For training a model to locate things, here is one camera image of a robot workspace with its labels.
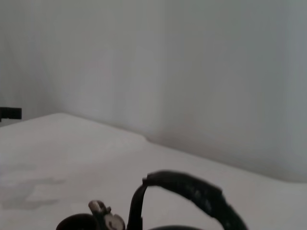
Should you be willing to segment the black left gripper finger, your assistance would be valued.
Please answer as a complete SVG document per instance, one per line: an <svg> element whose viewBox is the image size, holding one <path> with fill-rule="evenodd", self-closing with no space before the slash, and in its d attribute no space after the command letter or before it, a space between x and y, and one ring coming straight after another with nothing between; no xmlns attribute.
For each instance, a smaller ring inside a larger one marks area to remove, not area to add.
<svg viewBox="0 0 307 230"><path fill-rule="evenodd" d="M2 119L22 119L22 108L1 107L0 108L0 120Z"/></svg>

